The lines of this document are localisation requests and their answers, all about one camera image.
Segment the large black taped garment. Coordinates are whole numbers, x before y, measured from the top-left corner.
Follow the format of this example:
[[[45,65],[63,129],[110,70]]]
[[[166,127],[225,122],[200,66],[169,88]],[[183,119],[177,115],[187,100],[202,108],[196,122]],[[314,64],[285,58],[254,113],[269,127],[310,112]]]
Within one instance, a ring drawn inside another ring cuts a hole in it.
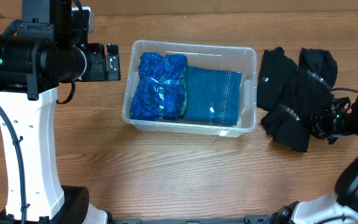
[[[328,109],[337,78],[337,62],[327,50],[302,49],[298,73],[289,79],[278,103],[262,118],[261,125],[273,141],[296,152],[308,150],[309,120]]]

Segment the sparkly blue fabric bundle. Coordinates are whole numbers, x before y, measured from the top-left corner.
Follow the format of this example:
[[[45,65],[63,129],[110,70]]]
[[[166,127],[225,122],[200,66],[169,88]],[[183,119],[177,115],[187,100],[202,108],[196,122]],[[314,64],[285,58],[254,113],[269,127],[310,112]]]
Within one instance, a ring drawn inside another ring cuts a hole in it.
[[[177,120],[188,107],[188,59],[183,54],[140,56],[139,83],[130,109],[131,119]]]

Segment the blue denim jeans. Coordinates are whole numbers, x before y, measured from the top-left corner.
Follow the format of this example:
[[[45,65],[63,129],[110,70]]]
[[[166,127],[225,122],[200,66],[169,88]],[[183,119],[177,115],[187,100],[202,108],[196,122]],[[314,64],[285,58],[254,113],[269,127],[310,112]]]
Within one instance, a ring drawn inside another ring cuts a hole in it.
[[[235,126],[241,80],[239,72],[189,67],[188,109],[183,119]]]

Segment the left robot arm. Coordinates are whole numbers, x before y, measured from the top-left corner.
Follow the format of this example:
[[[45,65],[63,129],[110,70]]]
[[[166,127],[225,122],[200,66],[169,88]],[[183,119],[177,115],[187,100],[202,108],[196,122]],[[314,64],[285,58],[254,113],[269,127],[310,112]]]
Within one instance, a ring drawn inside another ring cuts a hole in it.
[[[88,42],[93,13],[79,1],[24,1],[0,34],[0,128],[8,177],[0,223],[109,224],[86,187],[60,183],[54,118],[58,86],[121,78],[119,48]]]

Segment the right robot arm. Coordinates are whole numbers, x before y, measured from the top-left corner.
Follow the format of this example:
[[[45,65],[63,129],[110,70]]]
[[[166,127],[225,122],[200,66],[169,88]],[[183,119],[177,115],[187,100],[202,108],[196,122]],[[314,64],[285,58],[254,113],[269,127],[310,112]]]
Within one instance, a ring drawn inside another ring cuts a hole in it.
[[[335,99],[324,114],[306,120],[313,136],[330,144],[358,136],[358,92],[355,102]],[[308,202],[293,202],[260,220],[261,223],[358,223],[358,157],[339,176],[334,191]]]

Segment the small black folded garment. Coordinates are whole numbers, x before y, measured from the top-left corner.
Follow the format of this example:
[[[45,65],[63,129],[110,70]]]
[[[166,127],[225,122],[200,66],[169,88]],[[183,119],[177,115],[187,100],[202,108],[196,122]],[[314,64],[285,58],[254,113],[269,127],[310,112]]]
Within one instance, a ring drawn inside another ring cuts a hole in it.
[[[257,87],[257,106],[270,111],[279,101],[286,82],[298,73],[296,63],[282,47],[265,50]]]

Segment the clear plastic storage bin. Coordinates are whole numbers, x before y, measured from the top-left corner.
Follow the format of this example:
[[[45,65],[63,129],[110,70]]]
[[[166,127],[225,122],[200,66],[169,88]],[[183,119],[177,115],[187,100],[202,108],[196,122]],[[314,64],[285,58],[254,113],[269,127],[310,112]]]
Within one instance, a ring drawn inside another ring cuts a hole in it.
[[[160,55],[183,54],[190,66],[242,73],[239,87],[239,117],[235,126],[193,121],[145,121],[130,118],[130,108],[139,83],[140,56],[144,52]],[[168,131],[238,138],[251,133],[257,126],[257,53],[250,47],[185,44],[154,40],[137,40],[132,45],[122,107],[122,119],[141,131]]]

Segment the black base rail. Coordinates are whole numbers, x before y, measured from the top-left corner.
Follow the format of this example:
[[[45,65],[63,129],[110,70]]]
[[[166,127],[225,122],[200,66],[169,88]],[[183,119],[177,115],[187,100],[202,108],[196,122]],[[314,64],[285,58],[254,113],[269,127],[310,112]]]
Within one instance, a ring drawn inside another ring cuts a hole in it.
[[[267,215],[246,215],[244,218],[201,218],[201,219],[165,219],[165,220],[141,220],[112,219],[112,224],[259,224],[263,223]]]

